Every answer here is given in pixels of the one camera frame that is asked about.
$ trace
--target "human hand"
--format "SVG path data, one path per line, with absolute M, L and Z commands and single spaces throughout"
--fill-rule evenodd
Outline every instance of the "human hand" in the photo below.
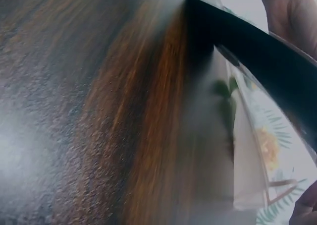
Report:
M 268 29 L 317 60 L 315 0 L 262 0 Z
M 297 200 L 290 225 L 317 224 L 317 181 Z

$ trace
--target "dark wood surface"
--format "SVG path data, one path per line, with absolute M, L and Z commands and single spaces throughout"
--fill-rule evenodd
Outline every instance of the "dark wood surface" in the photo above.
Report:
M 184 2 L 0 0 L 0 225 L 195 224 Z

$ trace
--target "wood grain surface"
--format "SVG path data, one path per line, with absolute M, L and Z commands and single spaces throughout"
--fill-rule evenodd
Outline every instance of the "wood grain surface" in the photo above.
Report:
M 0 225 L 190 222 L 185 5 L 0 0 Z

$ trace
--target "green leaf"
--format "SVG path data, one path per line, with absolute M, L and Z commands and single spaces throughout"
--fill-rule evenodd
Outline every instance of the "green leaf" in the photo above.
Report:
M 259 225 L 267 225 L 262 218 L 260 218 L 259 216 L 257 216 L 257 224 Z
M 291 136 L 288 135 L 276 135 L 278 138 L 292 138 Z
M 299 188 L 299 187 L 295 188 L 294 190 L 296 190 L 296 191 L 300 191 L 300 192 L 304 192 L 304 191 L 305 191 L 304 189 Z
M 272 116 L 274 116 L 275 114 L 274 113 L 272 113 L 272 114 L 270 114 L 270 115 L 268 115 L 267 117 L 272 117 Z
M 289 195 L 287 196 L 287 198 L 289 199 L 289 201 L 291 201 L 291 203 L 294 203 L 294 200 L 293 200 L 293 198 L 292 198 L 292 195 L 291 195 L 291 194 L 289 194 Z
M 274 127 L 282 126 L 282 125 L 284 125 L 284 123 L 283 123 L 283 122 L 280 122 L 280 123 L 275 124 Z
M 231 76 L 230 79 L 229 79 L 229 91 L 230 91 L 230 95 L 231 95 L 232 92 L 235 91 L 236 89 L 238 89 L 238 84 L 237 84 L 236 78 L 234 78 L 233 76 Z
M 285 146 L 285 145 L 284 145 L 284 144 L 282 144 L 282 143 L 279 143 L 279 145 L 280 145 L 281 147 L 286 148 L 286 149 L 290 149 L 288 146 Z
M 274 117 L 274 118 L 269 118 L 268 120 L 270 121 L 270 123 L 274 123 L 274 122 L 279 121 L 281 119 L 282 119 L 282 117 Z
M 279 201 L 276 202 L 277 207 L 279 207 L 281 210 L 284 210 L 283 206 L 280 204 Z
M 268 219 L 265 215 L 263 215 L 263 213 L 260 213 L 260 218 L 267 223 L 271 222 L 270 219 Z
M 289 206 L 289 203 L 287 202 L 287 200 L 286 200 L 285 197 L 282 199 L 282 201 L 284 202 L 284 204 L 286 204 L 287 206 Z
M 225 99 L 229 99 L 231 96 L 228 86 L 224 80 L 215 81 L 211 90 L 214 94 L 222 96 Z
M 279 131 L 276 131 L 275 133 L 276 133 L 276 134 L 279 134 L 279 135 L 289 135 L 288 132 L 279 132 Z
M 284 128 L 287 128 L 287 126 L 284 126 L 284 127 L 274 127 L 273 129 L 274 129 L 274 130 L 280 130 L 280 129 L 284 129 Z
M 274 215 L 277 216 L 279 214 L 279 212 L 278 212 L 278 209 L 276 207 L 276 204 L 274 203 L 270 207 L 271 207 L 271 210 L 274 213 Z
M 305 181 L 307 181 L 307 179 L 301 179 L 300 181 L 298 181 L 298 183 L 303 183 Z
M 284 143 L 292 144 L 290 141 L 287 141 L 285 139 L 278 138 L 278 140 L 281 141 L 281 142 L 284 142 Z

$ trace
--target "finger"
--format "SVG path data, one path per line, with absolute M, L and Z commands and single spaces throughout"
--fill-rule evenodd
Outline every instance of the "finger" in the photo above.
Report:
M 313 211 L 313 207 L 317 203 L 317 181 L 312 184 L 297 200 L 293 215 L 303 215 Z

